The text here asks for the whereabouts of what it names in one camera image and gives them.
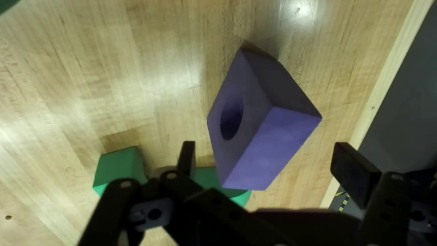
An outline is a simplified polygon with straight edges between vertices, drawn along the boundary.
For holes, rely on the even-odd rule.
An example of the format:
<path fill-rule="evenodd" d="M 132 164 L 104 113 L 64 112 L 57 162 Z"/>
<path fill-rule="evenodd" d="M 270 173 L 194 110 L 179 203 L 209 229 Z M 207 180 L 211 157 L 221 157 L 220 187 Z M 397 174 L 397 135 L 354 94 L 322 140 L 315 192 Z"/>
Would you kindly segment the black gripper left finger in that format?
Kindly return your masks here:
<path fill-rule="evenodd" d="M 179 173 L 192 176 L 195 169 L 195 142 L 184 140 L 177 158 L 176 169 Z"/>

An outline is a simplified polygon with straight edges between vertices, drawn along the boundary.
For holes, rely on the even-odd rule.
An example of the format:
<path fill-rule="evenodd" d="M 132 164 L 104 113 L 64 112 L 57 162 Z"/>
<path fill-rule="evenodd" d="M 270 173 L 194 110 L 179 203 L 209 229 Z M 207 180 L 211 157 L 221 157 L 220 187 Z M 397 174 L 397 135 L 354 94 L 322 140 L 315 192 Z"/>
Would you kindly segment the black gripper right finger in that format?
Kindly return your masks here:
<path fill-rule="evenodd" d="M 334 143 L 330 173 L 360 209 L 367 206 L 381 177 L 381 170 L 348 142 Z"/>

